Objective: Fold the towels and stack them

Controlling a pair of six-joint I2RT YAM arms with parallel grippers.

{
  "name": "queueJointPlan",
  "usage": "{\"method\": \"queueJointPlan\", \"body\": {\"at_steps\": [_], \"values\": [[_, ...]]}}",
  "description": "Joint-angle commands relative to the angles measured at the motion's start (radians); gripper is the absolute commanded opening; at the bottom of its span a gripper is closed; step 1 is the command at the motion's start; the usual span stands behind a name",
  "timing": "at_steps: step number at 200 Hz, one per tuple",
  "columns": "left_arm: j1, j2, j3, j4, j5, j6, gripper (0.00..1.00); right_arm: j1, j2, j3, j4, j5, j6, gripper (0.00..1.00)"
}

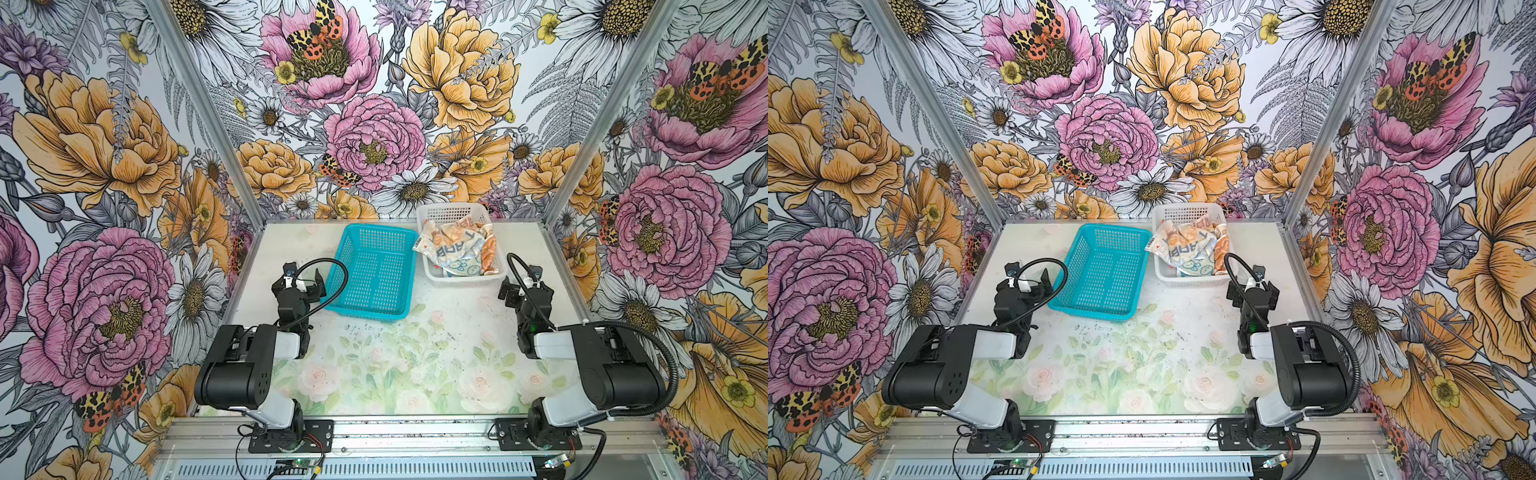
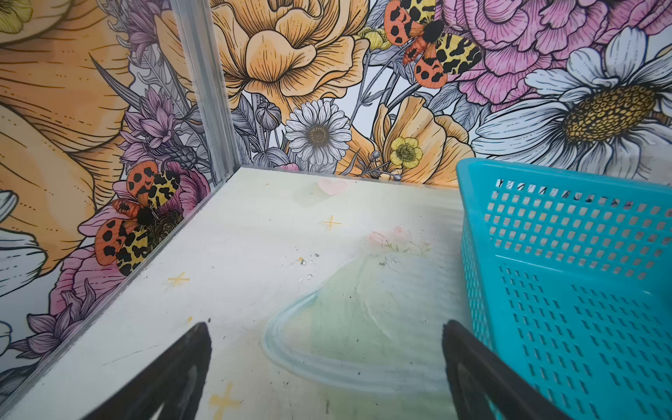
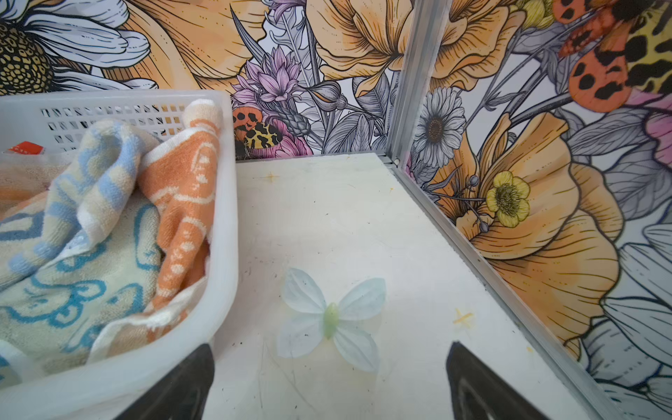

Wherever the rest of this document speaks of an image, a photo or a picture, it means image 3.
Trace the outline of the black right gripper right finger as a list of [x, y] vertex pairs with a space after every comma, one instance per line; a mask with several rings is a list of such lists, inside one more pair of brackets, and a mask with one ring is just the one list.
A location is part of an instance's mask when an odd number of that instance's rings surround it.
[[446, 373], [455, 419], [548, 419], [459, 341], [451, 343]]

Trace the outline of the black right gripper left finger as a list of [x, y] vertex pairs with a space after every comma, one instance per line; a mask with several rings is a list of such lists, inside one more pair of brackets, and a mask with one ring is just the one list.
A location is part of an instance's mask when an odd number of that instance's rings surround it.
[[202, 344], [115, 419], [201, 419], [214, 379], [212, 348]]

